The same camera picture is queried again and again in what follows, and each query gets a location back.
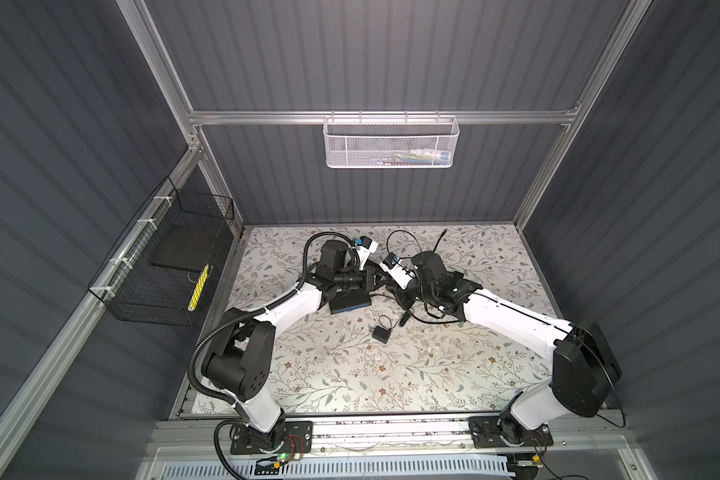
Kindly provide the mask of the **black network switch blue ports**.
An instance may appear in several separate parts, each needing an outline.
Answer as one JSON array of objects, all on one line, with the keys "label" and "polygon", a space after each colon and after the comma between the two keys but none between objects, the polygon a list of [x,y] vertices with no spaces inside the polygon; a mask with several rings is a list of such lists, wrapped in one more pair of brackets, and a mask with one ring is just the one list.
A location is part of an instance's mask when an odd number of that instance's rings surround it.
[{"label": "black network switch blue ports", "polygon": [[368,292],[353,290],[340,292],[335,298],[329,301],[329,309],[332,315],[349,312],[368,307],[372,304]]}]

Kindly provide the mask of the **black power adapter with cable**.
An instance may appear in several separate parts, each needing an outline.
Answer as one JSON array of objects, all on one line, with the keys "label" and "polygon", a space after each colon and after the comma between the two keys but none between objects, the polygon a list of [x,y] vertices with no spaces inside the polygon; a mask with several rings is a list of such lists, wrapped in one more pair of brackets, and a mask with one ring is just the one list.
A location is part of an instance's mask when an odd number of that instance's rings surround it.
[{"label": "black power adapter with cable", "polygon": [[387,344],[395,328],[405,326],[413,318],[411,309],[405,309],[399,319],[393,320],[389,315],[382,313],[378,316],[377,325],[372,328],[373,339]]}]

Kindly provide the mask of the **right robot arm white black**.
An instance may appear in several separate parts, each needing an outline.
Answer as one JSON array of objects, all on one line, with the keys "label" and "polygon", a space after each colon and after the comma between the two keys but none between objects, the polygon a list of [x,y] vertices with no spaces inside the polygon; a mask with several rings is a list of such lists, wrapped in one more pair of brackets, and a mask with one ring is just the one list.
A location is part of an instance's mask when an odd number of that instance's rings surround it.
[{"label": "right robot arm white black", "polygon": [[425,306],[487,328],[518,343],[551,366],[551,377],[519,391],[498,425],[511,444],[565,414],[596,417],[621,369],[600,327],[552,318],[505,300],[424,251],[411,259],[415,290]]}]

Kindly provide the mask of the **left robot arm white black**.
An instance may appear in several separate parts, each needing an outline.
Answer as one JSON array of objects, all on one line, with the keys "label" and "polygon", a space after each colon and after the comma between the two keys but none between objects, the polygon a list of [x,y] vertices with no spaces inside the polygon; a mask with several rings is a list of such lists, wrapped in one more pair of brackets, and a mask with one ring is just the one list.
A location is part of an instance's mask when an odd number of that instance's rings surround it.
[{"label": "left robot arm white black", "polygon": [[367,236],[312,235],[293,287],[256,310],[226,310],[219,325],[198,341],[187,366],[191,387],[232,405],[252,430],[262,435],[277,431],[285,414],[267,387],[276,337],[339,293],[375,290],[369,256],[377,249]]}]

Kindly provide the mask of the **markers in white basket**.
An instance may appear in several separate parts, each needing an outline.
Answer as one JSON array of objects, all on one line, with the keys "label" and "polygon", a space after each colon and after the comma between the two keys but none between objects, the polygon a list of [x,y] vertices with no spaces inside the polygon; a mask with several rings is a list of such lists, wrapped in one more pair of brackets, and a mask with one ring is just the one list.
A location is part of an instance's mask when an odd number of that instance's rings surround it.
[{"label": "markers in white basket", "polygon": [[452,153],[440,149],[413,149],[407,151],[385,152],[376,159],[379,165],[398,167],[449,168],[452,165]]}]

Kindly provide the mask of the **black foam pad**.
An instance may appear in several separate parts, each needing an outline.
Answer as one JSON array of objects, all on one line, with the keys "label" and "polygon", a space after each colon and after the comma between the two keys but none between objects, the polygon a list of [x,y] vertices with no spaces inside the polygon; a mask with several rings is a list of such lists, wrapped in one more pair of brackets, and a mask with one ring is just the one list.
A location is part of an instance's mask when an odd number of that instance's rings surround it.
[{"label": "black foam pad", "polygon": [[216,233],[200,227],[172,225],[158,242],[150,265],[160,268],[200,273],[208,263]]}]

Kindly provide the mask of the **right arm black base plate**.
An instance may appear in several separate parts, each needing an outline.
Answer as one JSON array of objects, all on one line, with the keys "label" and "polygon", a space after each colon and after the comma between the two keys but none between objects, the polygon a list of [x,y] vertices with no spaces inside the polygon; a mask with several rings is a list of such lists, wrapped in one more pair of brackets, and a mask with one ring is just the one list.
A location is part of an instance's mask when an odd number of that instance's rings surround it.
[{"label": "right arm black base plate", "polygon": [[476,448],[549,447],[554,444],[547,424],[528,430],[512,418],[488,415],[469,417],[468,427]]}]

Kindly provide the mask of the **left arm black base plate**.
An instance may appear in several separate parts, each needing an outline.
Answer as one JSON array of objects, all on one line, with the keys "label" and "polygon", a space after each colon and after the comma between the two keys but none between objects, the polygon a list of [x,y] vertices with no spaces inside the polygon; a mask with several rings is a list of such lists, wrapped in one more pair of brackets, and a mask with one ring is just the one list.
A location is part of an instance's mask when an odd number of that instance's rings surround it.
[{"label": "left arm black base plate", "polygon": [[269,433],[262,433],[241,421],[232,423],[229,452],[233,455],[295,453],[305,454],[312,449],[314,423],[285,420]]}]

